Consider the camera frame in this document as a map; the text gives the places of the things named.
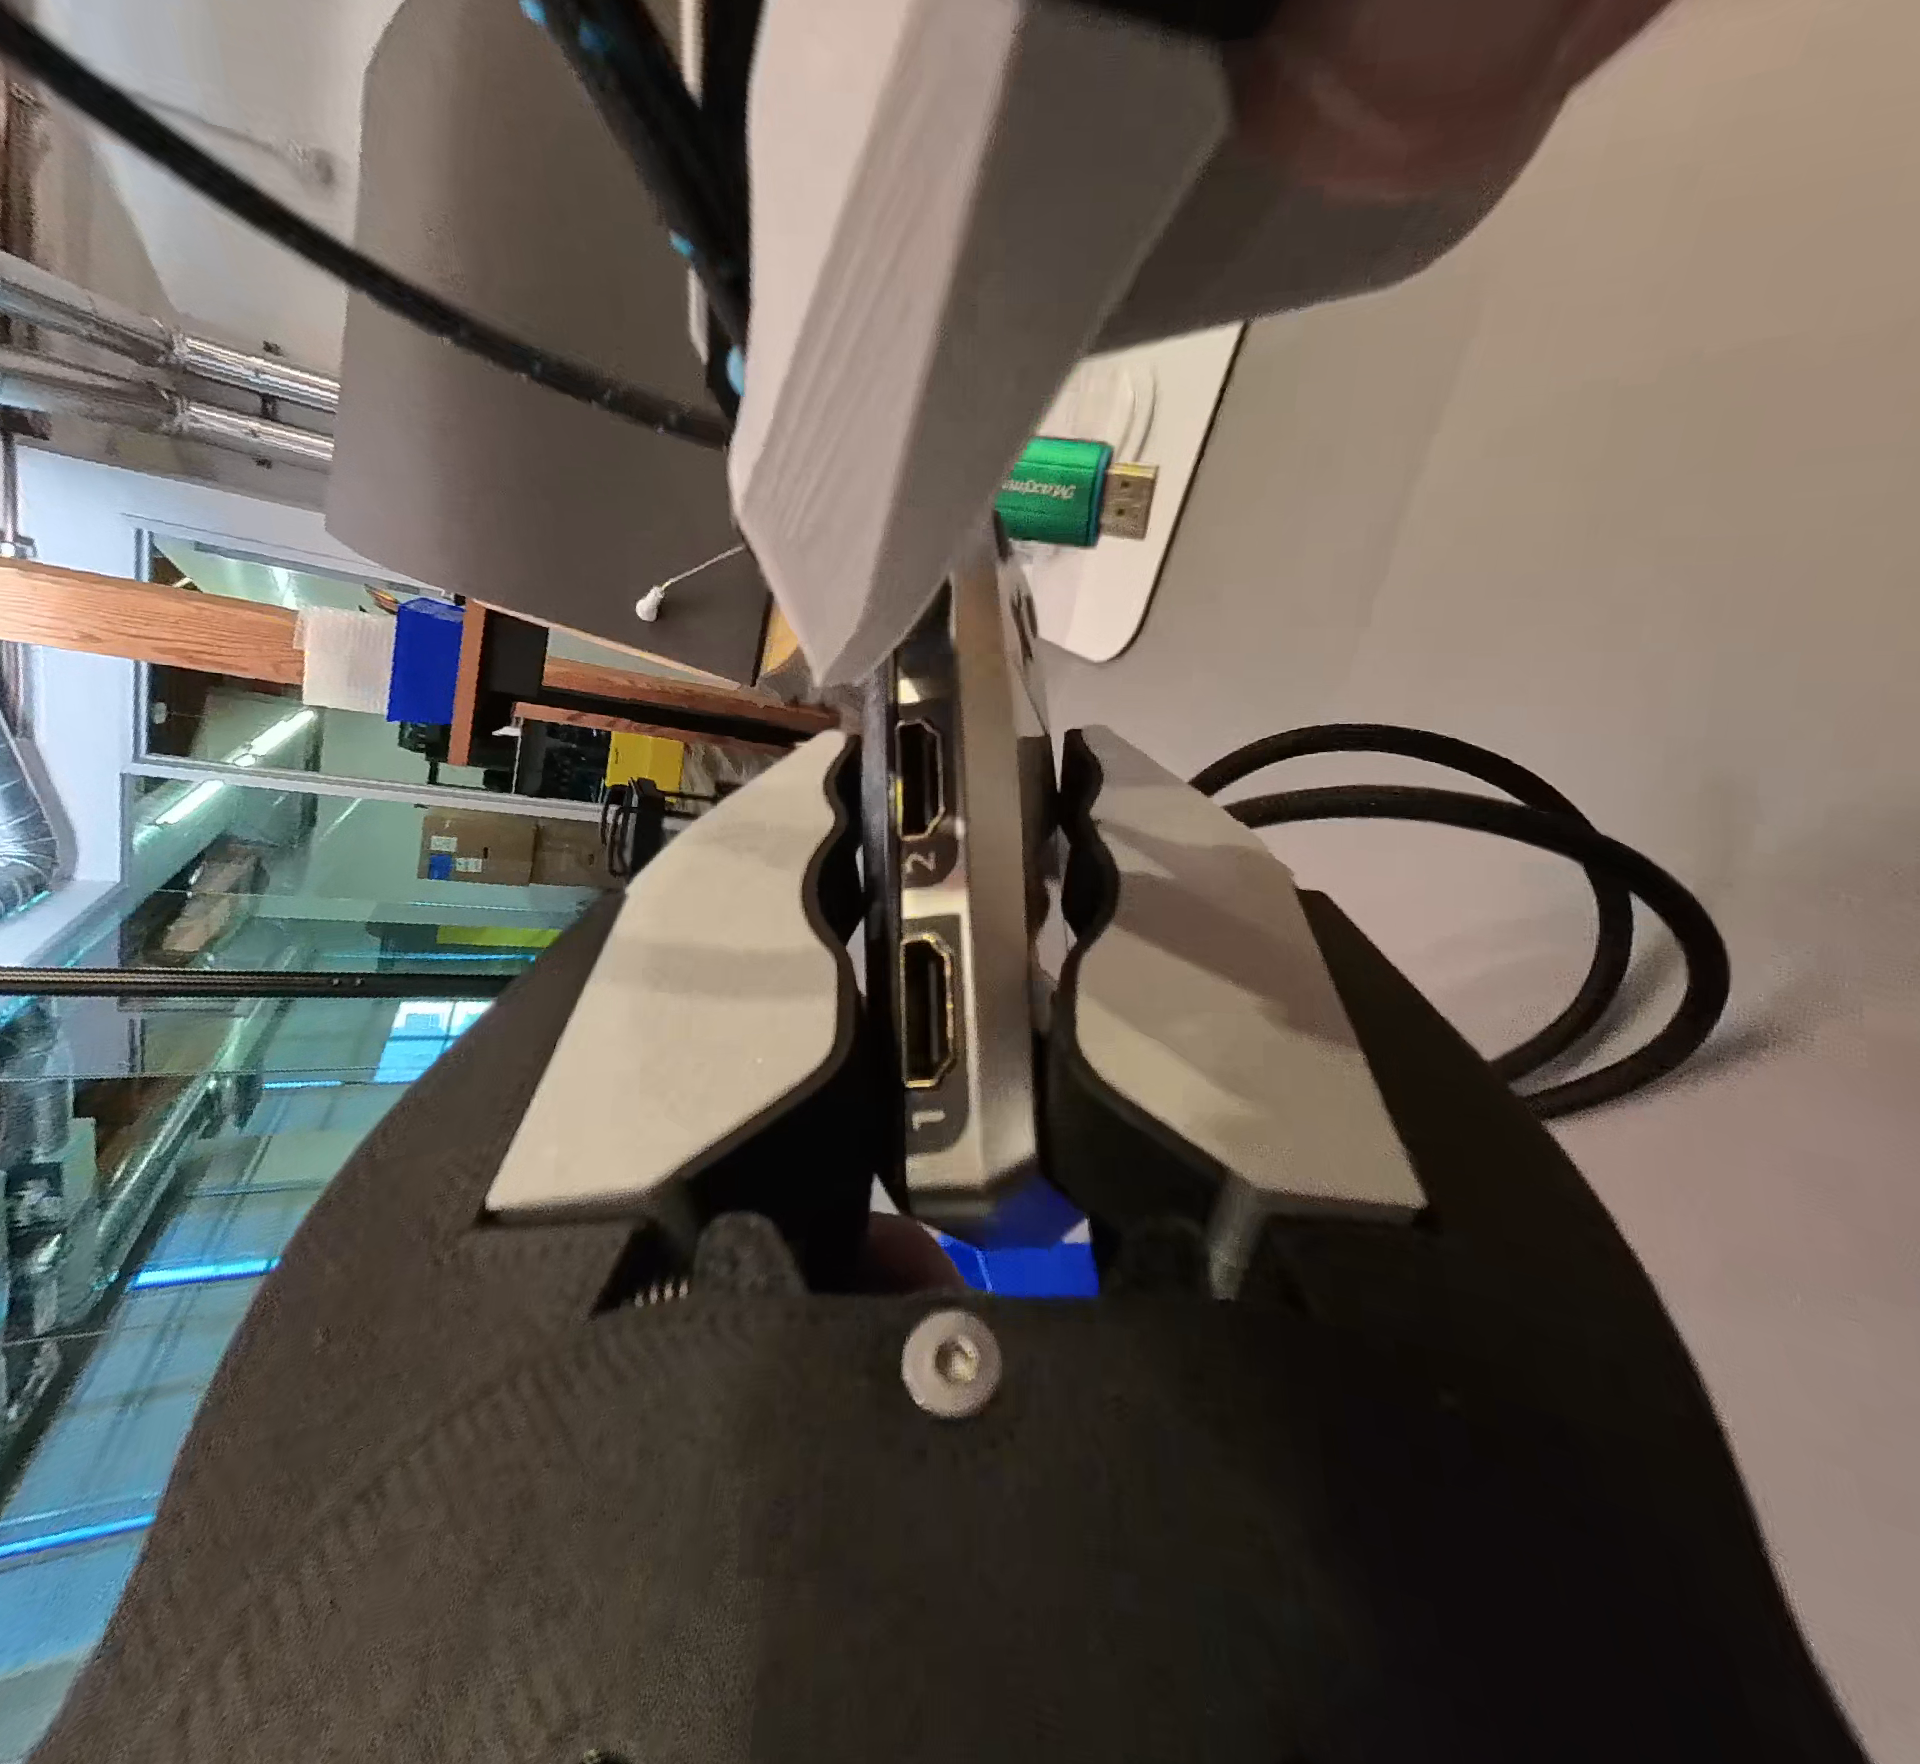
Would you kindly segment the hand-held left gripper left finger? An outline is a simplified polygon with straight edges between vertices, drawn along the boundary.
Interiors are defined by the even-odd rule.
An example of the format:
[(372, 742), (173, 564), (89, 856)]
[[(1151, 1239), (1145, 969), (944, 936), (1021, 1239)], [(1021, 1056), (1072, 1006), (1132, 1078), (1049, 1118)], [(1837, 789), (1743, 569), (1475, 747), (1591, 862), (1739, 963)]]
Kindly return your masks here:
[(868, 1227), (857, 806), (859, 749), (829, 728), (647, 862), (502, 1145), (495, 1222)]

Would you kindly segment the silver pipes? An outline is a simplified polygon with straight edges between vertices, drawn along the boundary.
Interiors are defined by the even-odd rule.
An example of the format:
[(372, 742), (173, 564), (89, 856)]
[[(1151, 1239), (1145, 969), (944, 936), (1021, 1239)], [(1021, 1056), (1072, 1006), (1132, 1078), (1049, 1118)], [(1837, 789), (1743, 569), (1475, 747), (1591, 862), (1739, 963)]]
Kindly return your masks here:
[(101, 367), (3, 340), (3, 410), (157, 434), (297, 472), (327, 472), (333, 459), (340, 381), (327, 371), (276, 351), (214, 343), (17, 254), (0, 256), (0, 316), (34, 340), (56, 334), (105, 354)]

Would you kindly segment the silver flexible duct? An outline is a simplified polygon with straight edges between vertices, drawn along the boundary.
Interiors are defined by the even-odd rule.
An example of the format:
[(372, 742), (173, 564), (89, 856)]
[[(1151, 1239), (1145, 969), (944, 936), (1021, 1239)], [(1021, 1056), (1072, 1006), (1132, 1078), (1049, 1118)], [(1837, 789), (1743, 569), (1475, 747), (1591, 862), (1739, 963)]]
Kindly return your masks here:
[(0, 713), (0, 919), (75, 882), (75, 835), (43, 749)]

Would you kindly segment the blue storage bin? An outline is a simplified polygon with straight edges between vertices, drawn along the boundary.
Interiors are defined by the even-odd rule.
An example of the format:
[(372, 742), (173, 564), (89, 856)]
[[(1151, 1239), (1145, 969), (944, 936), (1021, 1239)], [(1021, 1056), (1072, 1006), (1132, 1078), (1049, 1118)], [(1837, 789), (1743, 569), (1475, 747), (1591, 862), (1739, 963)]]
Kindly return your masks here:
[(1094, 1222), (1034, 1170), (982, 1222), (932, 1227), (932, 1239), (982, 1299), (1096, 1299), (1105, 1289)]

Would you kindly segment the cardboard box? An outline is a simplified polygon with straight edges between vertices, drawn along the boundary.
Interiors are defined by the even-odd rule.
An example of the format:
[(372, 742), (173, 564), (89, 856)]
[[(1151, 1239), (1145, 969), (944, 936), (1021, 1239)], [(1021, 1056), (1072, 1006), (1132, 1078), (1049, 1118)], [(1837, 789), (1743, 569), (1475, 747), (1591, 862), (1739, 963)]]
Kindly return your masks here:
[(425, 812), (418, 875), (458, 885), (612, 885), (597, 820), (502, 812)]

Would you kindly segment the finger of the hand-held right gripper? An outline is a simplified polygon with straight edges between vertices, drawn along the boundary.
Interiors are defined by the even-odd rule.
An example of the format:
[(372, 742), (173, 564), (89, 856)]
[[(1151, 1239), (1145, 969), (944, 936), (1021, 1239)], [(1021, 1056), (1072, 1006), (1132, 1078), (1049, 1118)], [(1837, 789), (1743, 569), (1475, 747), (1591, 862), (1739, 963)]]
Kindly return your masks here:
[(733, 524), (817, 687), (985, 536), (1227, 133), (1212, 42), (1078, 0), (761, 0)]
[(1306, 313), (1414, 279), (1520, 181), (1520, 162), (1424, 198), (1332, 198), (1224, 142), (1188, 181), (1094, 351)]

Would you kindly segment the black HDMI switch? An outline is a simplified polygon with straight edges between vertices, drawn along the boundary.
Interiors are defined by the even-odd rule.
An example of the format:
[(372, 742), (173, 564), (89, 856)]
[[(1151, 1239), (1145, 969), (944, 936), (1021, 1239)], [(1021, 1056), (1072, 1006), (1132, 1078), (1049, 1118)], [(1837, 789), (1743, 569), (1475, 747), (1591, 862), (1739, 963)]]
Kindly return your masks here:
[(999, 519), (859, 678), (859, 866), (885, 1186), (961, 1246), (1044, 1246), (1056, 766), (1032, 588)]

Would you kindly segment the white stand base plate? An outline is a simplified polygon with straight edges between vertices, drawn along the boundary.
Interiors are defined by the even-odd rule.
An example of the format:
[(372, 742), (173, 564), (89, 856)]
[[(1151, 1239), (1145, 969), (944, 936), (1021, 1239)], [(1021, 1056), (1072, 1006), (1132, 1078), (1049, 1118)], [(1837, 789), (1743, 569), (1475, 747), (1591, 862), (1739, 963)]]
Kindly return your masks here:
[(1054, 397), (1034, 434), (1109, 442), (1112, 459), (1159, 472), (1159, 488), (1140, 536), (1021, 547), (1049, 649), (1112, 665), (1145, 623), (1238, 340), (1243, 322), (1109, 351)]

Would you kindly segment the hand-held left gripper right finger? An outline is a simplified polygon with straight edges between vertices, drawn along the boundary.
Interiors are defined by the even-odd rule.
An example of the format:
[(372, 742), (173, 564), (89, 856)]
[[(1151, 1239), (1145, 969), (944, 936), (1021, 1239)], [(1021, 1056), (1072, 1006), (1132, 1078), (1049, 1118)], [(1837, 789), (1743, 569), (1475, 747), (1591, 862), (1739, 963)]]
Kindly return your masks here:
[(1056, 759), (1065, 931), (1034, 1154), (1132, 1255), (1238, 1299), (1270, 1222), (1407, 1227), (1424, 1189), (1297, 869), (1112, 728)]

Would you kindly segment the blue box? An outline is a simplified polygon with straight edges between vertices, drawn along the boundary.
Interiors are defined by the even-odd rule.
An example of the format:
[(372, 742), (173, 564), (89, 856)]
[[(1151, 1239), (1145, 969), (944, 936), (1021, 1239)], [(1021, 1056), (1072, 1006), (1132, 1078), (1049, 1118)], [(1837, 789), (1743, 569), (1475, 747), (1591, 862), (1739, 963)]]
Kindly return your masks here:
[(468, 606), (445, 599), (397, 603), (390, 721), (452, 728), (458, 687)]

